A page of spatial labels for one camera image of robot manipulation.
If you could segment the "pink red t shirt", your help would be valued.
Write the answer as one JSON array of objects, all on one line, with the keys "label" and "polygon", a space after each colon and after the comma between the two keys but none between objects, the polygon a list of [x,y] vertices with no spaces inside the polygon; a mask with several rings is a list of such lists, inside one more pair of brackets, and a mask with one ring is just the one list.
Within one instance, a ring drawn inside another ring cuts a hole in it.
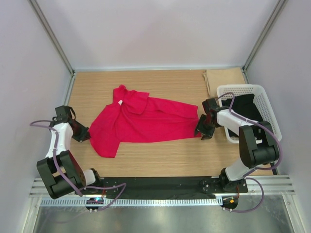
[{"label": "pink red t shirt", "polygon": [[151,97],[147,92],[113,90],[112,103],[92,122],[90,144],[100,157],[115,158],[120,143],[153,143],[194,138],[198,106]]}]

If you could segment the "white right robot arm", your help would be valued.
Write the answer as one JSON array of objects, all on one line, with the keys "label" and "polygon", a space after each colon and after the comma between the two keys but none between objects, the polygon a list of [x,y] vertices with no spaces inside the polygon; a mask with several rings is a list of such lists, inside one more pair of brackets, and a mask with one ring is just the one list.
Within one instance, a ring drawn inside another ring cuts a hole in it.
[{"label": "white right robot arm", "polygon": [[195,135],[200,133],[202,140],[208,140],[216,128],[226,127],[239,138],[240,158],[219,175],[219,187],[224,192],[235,191],[247,175],[281,158],[279,141],[269,122],[248,119],[230,106],[219,106],[216,99],[207,99],[202,106],[205,113],[199,118]]}]

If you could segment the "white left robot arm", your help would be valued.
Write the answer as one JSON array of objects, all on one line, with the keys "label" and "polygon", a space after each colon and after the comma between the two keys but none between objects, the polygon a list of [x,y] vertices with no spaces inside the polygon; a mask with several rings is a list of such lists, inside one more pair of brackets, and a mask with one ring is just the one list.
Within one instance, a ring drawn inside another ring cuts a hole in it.
[{"label": "white left robot arm", "polygon": [[92,194],[102,191],[103,182],[98,172],[91,168],[83,171],[70,152],[72,139],[84,142],[91,139],[89,128],[76,120],[72,107],[56,107],[56,116],[47,127],[51,132],[49,150],[36,167],[52,199],[57,199],[71,192],[82,196],[81,190],[87,189]]}]

